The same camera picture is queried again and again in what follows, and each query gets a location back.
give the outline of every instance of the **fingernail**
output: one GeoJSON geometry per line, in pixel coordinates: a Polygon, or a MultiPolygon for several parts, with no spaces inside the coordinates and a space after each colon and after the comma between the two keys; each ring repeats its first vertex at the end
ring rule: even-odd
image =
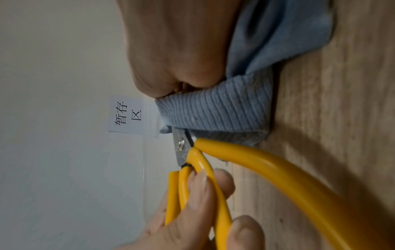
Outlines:
{"type": "Polygon", "coordinates": [[[200,171],[194,179],[191,194],[189,195],[188,205],[193,210],[198,210],[202,203],[207,186],[206,171],[200,171]]]}
{"type": "Polygon", "coordinates": [[[232,225],[232,231],[236,235],[236,244],[238,244],[241,249],[261,249],[262,239],[259,239],[258,234],[251,228],[243,225],[240,221],[235,221],[232,225]]]}

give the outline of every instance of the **folded cloth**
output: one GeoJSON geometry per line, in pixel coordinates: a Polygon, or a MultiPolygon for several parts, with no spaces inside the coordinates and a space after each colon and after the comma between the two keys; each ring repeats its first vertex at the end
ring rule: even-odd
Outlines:
{"type": "Polygon", "coordinates": [[[226,79],[156,100],[166,127],[254,146],[270,132],[274,63],[324,45],[332,30],[326,0],[246,0],[230,43],[226,79]]]}

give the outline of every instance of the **scissors blade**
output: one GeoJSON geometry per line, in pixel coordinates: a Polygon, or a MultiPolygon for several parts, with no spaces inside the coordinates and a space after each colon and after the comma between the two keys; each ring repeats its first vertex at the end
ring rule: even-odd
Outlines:
{"type": "Polygon", "coordinates": [[[193,147],[193,140],[186,129],[172,127],[172,132],[177,164],[182,167],[186,163],[189,150],[193,147]]]}

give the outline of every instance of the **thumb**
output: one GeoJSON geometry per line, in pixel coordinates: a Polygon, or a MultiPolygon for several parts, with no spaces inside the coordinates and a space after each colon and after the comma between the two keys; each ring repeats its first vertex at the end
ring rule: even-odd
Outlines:
{"type": "Polygon", "coordinates": [[[226,245],[228,250],[264,250],[265,235],[257,221],[243,215],[233,221],[226,245]]]}
{"type": "Polygon", "coordinates": [[[201,249],[213,225],[214,202],[213,184],[206,172],[200,171],[193,181],[185,208],[173,222],[148,237],[144,249],[201,249]]]}

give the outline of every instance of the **wooden surface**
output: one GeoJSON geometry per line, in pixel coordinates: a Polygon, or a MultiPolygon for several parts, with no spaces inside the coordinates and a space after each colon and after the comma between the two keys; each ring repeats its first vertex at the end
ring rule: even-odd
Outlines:
{"type": "MultiPolygon", "coordinates": [[[[338,0],[328,45],[277,67],[274,130],[260,148],[316,176],[395,236],[395,2],[338,0]]],[[[331,249],[283,194],[232,166],[234,216],[263,226],[268,250],[331,249]]]]}

